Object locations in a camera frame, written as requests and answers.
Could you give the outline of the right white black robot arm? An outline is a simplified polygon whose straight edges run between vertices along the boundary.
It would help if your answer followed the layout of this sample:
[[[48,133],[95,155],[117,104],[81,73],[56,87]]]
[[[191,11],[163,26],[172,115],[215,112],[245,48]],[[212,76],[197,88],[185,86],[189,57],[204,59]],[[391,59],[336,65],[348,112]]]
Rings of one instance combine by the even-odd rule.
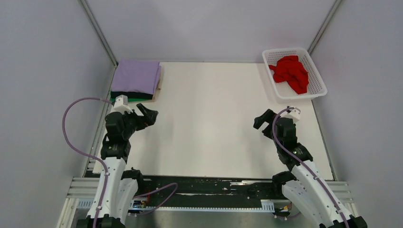
[[[363,217],[352,214],[321,177],[308,149],[298,142],[296,122],[301,111],[288,106],[278,114],[271,109],[254,119],[253,127],[262,130],[276,147],[279,160],[288,171],[272,177],[272,194],[287,198],[317,228],[366,228]]]

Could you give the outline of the red t shirt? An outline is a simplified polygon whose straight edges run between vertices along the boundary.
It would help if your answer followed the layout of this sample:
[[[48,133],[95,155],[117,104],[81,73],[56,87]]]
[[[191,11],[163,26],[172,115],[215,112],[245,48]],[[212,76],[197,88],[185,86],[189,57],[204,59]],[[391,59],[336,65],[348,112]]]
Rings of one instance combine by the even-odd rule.
[[[285,56],[276,65],[269,65],[269,69],[274,72],[275,83],[287,82],[298,95],[307,93],[309,74],[298,56]]]

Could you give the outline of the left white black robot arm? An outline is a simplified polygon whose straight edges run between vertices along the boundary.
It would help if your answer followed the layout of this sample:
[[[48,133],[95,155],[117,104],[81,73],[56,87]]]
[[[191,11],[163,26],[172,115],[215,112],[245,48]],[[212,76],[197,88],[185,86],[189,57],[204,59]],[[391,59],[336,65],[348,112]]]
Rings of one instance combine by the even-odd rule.
[[[134,109],[115,104],[116,111],[105,117],[106,134],[101,147],[101,165],[95,199],[85,219],[77,221],[78,228],[123,228],[133,196],[145,192],[145,182],[139,170],[125,170],[131,150],[131,136],[155,124],[158,111],[143,104]]]

